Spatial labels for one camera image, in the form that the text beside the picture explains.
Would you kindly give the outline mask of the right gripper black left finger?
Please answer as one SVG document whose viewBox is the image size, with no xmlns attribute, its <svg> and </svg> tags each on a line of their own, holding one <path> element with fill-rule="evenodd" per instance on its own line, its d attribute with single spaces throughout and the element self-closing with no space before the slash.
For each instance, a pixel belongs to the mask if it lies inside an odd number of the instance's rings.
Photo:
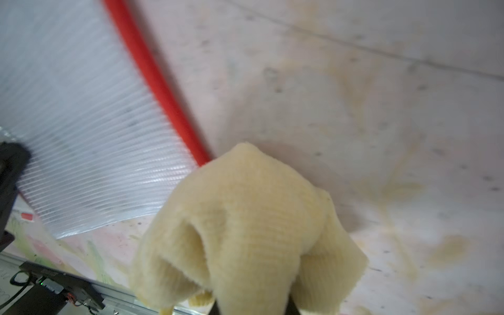
<svg viewBox="0 0 504 315">
<path fill-rule="evenodd" d="M 208 315 L 220 315 L 218 303 L 215 301 Z"/>
</svg>

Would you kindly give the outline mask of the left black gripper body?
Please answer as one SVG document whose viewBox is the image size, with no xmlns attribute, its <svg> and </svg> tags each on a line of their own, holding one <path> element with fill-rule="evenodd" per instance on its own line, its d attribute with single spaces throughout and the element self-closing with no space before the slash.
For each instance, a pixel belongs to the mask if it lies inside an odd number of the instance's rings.
<svg viewBox="0 0 504 315">
<path fill-rule="evenodd" d="M 1 251 L 13 243 L 15 237 L 6 225 L 17 199 L 17 181 L 26 169 L 31 153 L 19 143 L 1 143 Z"/>
</svg>

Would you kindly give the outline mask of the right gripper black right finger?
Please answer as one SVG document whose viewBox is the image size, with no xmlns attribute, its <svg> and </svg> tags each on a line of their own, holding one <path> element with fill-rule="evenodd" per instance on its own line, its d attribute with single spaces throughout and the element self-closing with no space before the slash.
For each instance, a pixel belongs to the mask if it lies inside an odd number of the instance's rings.
<svg viewBox="0 0 504 315">
<path fill-rule="evenodd" d="M 284 315 L 301 315 L 299 309 L 293 301 L 292 296 L 289 296 Z"/>
</svg>

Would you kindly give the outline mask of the yellow microfiber cloth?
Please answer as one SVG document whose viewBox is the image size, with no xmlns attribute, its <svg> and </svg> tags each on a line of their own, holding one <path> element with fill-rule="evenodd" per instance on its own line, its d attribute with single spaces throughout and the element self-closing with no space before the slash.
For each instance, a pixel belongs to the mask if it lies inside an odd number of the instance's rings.
<svg viewBox="0 0 504 315">
<path fill-rule="evenodd" d="M 161 312 L 189 300 L 221 314 L 335 314 L 368 259 L 331 196 L 249 143 L 195 170 L 141 238 L 129 285 Z"/>
</svg>

